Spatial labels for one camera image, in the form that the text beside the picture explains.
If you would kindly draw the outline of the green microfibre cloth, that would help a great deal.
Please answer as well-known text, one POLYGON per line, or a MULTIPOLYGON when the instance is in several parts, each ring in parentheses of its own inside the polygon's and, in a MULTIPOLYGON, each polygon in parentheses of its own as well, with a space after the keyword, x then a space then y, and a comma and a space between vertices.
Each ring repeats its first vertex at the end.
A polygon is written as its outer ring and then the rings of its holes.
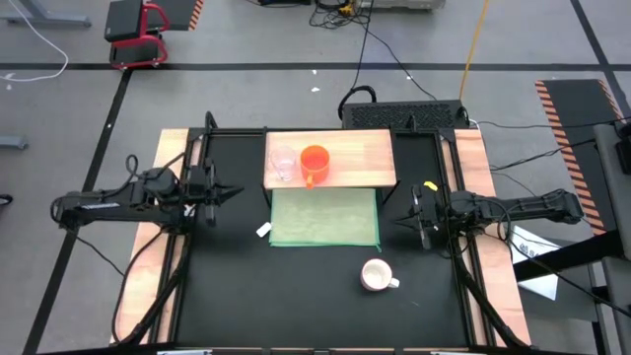
POLYGON ((381 247, 372 188, 289 188, 272 192, 273 247, 381 247))

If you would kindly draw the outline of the white mug patterned outside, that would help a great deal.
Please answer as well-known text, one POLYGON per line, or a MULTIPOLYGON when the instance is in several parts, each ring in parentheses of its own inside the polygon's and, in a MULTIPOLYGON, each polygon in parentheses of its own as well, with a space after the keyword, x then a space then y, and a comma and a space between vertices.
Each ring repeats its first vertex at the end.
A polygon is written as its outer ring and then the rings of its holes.
POLYGON ((372 292, 383 291, 387 288, 398 288, 400 281, 393 276, 388 263, 379 258, 368 260, 360 272, 363 287, 372 292))

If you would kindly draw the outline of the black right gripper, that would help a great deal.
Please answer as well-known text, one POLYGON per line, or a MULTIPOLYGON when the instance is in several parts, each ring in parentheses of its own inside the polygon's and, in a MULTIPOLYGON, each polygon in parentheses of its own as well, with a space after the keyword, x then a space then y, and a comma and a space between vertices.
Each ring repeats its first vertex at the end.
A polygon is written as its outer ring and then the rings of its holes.
POLYGON ((444 224, 433 222, 434 214, 429 203, 430 194, 436 191, 424 186, 423 183, 412 186, 412 213, 393 220, 393 223, 399 227, 419 230, 423 249, 443 248, 448 240, 446 220, 444 224), (417 226, 401 222, 408 219, 413 219, 417 226))

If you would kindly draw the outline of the grey table leg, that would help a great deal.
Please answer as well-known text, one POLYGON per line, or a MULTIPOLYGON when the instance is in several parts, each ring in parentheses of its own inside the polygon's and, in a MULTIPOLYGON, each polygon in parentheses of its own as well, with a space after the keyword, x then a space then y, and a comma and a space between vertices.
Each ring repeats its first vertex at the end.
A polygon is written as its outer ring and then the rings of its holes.
POLYGON ((85 15, 59 14, 47 10, 39 0, 7 0, 12 12, 0 12, 0 20, 9 24, 81 26, 89 28, 92 21, 85 15))

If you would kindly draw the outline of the red and black stool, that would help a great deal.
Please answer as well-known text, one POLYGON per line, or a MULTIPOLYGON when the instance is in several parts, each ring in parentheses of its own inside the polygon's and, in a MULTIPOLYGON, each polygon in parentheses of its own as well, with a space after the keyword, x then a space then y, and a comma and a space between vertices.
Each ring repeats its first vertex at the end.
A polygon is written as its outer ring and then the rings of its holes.
POLYGON ((158 67, 169 57, 162 33, 170 26, 164 9, 153 2, 111 1, 104 34, 110 44, 109 63, 120 70, 158 67))

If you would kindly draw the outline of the wooden shelf with black legs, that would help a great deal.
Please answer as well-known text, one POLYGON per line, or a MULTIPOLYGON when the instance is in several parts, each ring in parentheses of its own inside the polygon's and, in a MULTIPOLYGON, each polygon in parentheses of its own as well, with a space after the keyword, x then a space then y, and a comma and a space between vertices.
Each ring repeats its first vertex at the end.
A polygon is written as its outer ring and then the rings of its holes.
POLYGON ((393 187, 397 184, 392 138, 387 129, 288 130, 265 134, 263 186, 282 188, 393 187), (302 174, 301 153, 310 146, 323 147, 329 156, 328 174, 312 183, 302 174), (291 178, 282 179, 272 155, 289 149, 294 156, 291 178))

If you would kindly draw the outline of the clear plastic cup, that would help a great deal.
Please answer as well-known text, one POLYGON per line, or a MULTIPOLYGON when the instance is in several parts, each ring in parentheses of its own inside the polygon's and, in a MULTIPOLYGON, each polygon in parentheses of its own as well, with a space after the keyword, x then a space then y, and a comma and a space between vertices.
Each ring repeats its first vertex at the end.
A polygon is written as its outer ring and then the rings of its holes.
POLYGON ((269 161, 272 170, 282 181, 290 181, 297 170, 297 154, 289 146, 279 146, 271 150, 269 161))

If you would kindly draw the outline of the black computer case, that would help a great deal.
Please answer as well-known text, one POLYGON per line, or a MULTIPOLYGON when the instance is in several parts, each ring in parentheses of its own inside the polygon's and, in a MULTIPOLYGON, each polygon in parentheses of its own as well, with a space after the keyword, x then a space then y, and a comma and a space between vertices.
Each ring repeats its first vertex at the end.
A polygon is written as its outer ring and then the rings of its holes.
POLYGON ((349 129, 469 127, 467 111, 458 100, 345 104, 341 121, 349 129))

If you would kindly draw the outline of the white paper sheet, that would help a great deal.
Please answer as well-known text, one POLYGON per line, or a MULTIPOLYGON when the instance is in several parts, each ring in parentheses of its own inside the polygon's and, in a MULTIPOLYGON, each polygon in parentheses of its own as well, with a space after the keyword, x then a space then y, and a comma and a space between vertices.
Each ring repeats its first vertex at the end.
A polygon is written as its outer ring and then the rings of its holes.
MULTIPOLYGON (((513 264, 527 261, 529 258, 560 249, 558 245, 519 226, 512 228, 511 236, 509 246, 511 248, 513 264)), ((548 300, 556 300, 558 277, 553 274, 520 281, 518 285, 548 300)))

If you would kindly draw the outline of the orange plastic mug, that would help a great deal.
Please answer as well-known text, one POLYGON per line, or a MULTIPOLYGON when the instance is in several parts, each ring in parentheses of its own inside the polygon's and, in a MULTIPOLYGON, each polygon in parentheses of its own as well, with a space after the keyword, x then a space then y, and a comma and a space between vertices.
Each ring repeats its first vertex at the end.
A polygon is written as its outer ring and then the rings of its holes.
POLYGON ((300 168, 307 189, 313 189, 326 180, 329 160, 329 152, 320 145, 308 146, 301 152, 300 168))

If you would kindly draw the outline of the black frame crossbeam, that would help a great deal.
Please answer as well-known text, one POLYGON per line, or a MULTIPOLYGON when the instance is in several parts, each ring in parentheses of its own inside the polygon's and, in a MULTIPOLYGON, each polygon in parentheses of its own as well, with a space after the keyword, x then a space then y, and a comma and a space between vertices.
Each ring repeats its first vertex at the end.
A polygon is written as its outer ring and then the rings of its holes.
POLYGON ((116 345, 104 348, 40 352, 33 355, 581 355, 531 347, 470 348, 255 348, 177 347, 174 343, 116 345))

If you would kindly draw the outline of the small black hazard-striped mat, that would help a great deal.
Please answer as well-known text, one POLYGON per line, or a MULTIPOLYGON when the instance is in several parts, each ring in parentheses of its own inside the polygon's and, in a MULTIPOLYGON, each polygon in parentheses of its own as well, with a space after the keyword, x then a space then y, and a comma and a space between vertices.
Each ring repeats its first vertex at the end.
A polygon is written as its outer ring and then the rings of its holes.
POLYGON ((205 0, 161 0, 172 31, 194 31, 205 0))

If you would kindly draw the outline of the black mat with hazard stripes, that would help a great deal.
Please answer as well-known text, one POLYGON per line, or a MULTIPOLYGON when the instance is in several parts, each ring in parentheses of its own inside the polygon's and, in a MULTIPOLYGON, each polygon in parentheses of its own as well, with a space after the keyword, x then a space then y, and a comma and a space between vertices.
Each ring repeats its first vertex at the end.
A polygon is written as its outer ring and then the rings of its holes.
POLYGON ((621 118, 612 95, 598 79, 538 80, 534 86, 592 232, 616 229, 594 132, 621 118))

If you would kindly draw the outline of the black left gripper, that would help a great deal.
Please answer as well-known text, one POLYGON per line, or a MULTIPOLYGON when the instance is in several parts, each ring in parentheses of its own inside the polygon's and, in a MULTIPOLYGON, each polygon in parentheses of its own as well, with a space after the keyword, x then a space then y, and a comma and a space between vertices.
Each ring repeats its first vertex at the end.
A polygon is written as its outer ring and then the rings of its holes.
POLYGON ((203 169, 205 173, 204 217, 206 223, 209 226, 214 227, 216 225, 215 203, 225 203, 232 197, 241 193, 244 188, 237 185, 223 185, 216 183, 216 169, 214 161, 210 158, 206 158, 204 160, 203 169))

